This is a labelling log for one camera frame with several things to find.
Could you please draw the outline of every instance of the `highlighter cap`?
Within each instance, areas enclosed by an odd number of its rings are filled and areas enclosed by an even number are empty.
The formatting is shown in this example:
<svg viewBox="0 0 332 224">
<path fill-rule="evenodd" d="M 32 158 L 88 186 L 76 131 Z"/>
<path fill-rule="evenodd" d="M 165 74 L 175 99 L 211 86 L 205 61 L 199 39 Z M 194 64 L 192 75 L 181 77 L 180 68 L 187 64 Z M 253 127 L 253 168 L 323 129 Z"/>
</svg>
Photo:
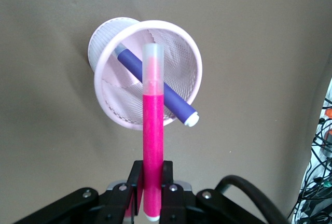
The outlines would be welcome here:
<svg viewBox="0 0 332 224">
<path fill-rule="evenodd" d="M 164 93 L 164 46 L 145 44 L 142 60 L 143 95 Z"/>
</svg>

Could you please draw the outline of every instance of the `mesh pattern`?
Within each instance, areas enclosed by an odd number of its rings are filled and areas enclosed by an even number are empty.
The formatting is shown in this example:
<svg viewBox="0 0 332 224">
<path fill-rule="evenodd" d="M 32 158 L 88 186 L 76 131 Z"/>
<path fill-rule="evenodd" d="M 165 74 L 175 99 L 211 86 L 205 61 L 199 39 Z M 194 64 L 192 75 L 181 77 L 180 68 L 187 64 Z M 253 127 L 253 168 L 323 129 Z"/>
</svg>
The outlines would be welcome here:
<svg viewBox="0 0 332 224">
<path fill-rule="evenodd" d="M 138 23 L 138 21 L 134 19 L 111 19 L 102 24 L 95 33 L 93 33 L 88 50 L 89 62 L 93 71 L 95 71 L 98 59 L 109 41 L 111 41 L 111 39 L 120 31 L 135 23 Z"/>
<path fill-rule="evenodd" d="M 171 31 L 150 29 L 144 30 L 144 32 L 151 35 L 155 43 L 164 45 L 164 80 L 178 95 L 184 100 L 188 100 L 197 79 L 197 62 L 191 47 L 180 36 Z M 102 82 L 103 96 L 109 109 L 125 122 L 142 125 L 142 84 L 137 80 L 132 80 L 129 85 L 128 76 L 131 77 L 131 73 L 129 71 L 117 73 L 117 69 L 126 68 L 113 56 L 109 60 L 107 66 L 111 65 L 112 68 L 104 68 Z M 105 75 L 107 73 L 112 73 L 112 76 L 107 77 Z M 175 116 L 165 107 L 164 120 L 169 118 L 174 119 Z"/>
</svg>

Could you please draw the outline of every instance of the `marker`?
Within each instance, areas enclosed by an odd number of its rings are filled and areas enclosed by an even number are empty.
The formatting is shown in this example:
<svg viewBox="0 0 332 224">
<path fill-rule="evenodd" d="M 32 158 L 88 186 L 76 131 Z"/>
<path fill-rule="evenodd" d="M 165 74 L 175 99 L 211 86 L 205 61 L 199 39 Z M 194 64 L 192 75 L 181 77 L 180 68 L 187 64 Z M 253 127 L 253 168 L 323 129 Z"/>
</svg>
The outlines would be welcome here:
<svg viewBox="0 0 332 224">
<path fill-rule="evenodd" d="M 143 175 L 144 212 L 157 221 L 161 210 L 163 164 L 164 48 L 159 44 L 143 47 Z"/>
<path fill-rule="evenodd" d="M 142 61 L 123 44 L 112 53 L 140 82 L 142 82 Z M 164 83 L 164 104 L 184 124 L 193 127 L 199 120 L 197 111 L 171 87 Z"/>
</svg>

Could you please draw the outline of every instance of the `white tip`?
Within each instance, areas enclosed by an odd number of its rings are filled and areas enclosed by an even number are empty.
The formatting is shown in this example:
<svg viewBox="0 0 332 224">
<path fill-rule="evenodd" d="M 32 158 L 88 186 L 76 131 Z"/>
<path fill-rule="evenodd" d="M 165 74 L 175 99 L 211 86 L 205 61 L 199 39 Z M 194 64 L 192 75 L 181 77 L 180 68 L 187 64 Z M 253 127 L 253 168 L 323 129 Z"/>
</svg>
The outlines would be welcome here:
<svg viewBox="0 0 332 224">
<path fill-rule="evenodd" d="M 123 52 L 125 49 L 127 49 L 123 44 L 119 44 L 115 50 L 113 50 L 112 52 L 112 55 L 115 57 L 115 58 L 118 58 L 118 55 Z"/>
<path fill-rule="evenodd" d="M 155 221 L 158 221 L 160 219 L 160 215 L 156 216 L 156 217 L 151 217 L 151 216 L 148 216 L 147 214 L 146 215 L 146 218 L 149 220 L 149 221 L 152 221 L 152 222 L 155 222 Z"/>
<path fill-rule="evenodd" d="M 185 125 L 189 127 L 193 127 L 199 120 L 199 116 L 197 112 L 194 112 L 189 118 L 185 121 Z"/>
</svg>

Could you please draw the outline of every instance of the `purple marker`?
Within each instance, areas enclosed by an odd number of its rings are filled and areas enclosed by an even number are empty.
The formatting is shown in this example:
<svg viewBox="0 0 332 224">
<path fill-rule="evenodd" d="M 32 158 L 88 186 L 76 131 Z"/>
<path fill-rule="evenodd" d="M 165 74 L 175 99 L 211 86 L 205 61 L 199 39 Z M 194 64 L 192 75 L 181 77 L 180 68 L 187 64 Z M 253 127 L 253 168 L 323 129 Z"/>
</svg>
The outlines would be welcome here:
<svg viewBox="0 0 332 224">
<path fill-rule="evenodd" d="M 122 44 L 118 45 L 112 54 L 142 82 L 142 61 L 138 57 Z M 199 120 L 197 111 L 166 83 L 164 83 L 164 104 L 184 125 L 193 127 Z"/>
</svg>

